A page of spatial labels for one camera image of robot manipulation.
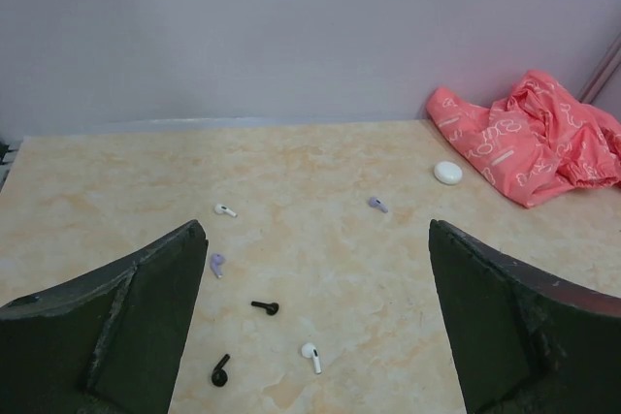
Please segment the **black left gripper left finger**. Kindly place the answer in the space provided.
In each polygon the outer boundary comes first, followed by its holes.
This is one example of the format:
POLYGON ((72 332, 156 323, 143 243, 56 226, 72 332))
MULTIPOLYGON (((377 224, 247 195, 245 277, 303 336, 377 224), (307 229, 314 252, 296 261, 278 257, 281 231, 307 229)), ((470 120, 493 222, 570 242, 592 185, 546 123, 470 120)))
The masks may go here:
POLYGON ((208 245, 191 220, 3 305, 2 412, 168 412, 208 245))

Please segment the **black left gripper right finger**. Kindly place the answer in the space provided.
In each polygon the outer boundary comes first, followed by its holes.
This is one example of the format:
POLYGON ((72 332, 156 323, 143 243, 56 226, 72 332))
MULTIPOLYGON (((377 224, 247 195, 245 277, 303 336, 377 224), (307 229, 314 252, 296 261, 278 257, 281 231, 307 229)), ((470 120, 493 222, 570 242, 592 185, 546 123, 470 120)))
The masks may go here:
POLYGON ((469 413, 617 413, 620 301, 434 220, 428 246, 469 413))

